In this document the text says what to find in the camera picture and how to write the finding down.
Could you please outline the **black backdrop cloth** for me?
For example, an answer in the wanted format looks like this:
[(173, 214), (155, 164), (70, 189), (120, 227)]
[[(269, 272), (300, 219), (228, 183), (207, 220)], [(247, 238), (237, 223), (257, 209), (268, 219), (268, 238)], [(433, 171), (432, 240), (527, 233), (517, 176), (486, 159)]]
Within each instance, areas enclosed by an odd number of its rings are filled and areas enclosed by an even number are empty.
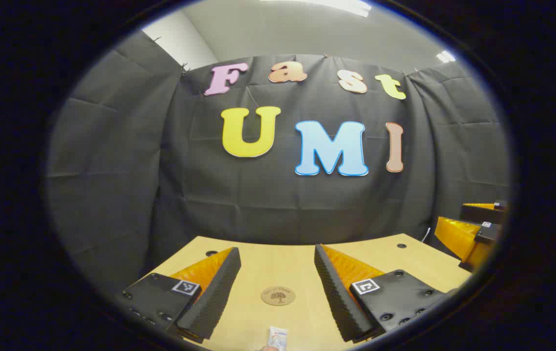
[(506, 200), (504, 113), (456, 63), (403, 73), (315, 54), (236, 58), (206, 96), (146, 34), (53, 114), (46, 193), (59, 239), (105, 296), (197, 236), (256, 244), (420, 239), (463, 203)]

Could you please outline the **light wooden desktop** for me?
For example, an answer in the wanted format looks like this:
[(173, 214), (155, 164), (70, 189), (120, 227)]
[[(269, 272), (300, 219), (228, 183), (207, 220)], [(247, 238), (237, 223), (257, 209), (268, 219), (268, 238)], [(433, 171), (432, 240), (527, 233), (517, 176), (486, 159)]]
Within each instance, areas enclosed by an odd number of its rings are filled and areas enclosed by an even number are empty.
[[(288, 330), (287, 351), (344, 351), (365, 345), (345, 342), (340, 336), (315, 267), (313, 245), (263, 245), (197, 237), (153, 272), (171, 275), (205, 258), (207, 251), (230, 247), (238, 247), (242, 266), (224, 313), (202, 347), (255, 351), (266, 345), (270, 326)], [(399, 264), (443, 291), (460, 287), (471, 276), (459, 267), (456, 258), (406, 234), (333, 244), (332, 248), (378, 269)], [(295, 301), (284, 306), (265, 304), (260, 293), (275, 285), (293, 289)]]

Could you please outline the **white toothpaste tube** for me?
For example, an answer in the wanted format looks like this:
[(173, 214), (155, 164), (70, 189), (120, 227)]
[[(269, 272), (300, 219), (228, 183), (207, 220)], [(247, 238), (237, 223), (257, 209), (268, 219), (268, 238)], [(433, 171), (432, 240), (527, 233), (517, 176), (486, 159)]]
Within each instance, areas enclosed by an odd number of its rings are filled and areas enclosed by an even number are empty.
[(267, 347), (273, 351), (287, 351), (288, 330), (270, 326), (268, 330)]

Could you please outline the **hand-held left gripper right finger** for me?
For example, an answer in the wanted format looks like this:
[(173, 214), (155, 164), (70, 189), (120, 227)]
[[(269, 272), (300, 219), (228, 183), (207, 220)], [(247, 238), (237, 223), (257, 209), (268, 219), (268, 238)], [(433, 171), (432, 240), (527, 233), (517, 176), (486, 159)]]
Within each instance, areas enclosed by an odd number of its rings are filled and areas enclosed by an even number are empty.
[(339, 334), (354, 344), (403, 327), (451, 298), (399, 264), (378, 269), (329, 245), (316, 244), (316, 271)]

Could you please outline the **round cork coaster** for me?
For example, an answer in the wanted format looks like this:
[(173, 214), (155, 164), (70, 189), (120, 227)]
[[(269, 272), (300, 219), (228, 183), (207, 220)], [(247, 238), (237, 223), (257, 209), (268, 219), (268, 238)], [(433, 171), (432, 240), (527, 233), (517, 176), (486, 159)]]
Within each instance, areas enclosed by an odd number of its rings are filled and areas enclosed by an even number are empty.
[(296, 294), (293, 289), (275, 285), (263, 289), (260, 293), (261, 300), (265, 304), (273, 306), (289, 305), (296, 299)]

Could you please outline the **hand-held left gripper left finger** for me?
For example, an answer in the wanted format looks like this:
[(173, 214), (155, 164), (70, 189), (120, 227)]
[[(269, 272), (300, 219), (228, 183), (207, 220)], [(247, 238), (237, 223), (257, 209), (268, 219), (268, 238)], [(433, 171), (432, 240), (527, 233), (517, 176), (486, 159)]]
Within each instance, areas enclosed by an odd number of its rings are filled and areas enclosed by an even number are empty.
[(177, 273), (151, 273), (120, 294), (124, 313), (169, 337), (202, 344), (224, 313), (241, 268), (237, 247), (204, 258)]

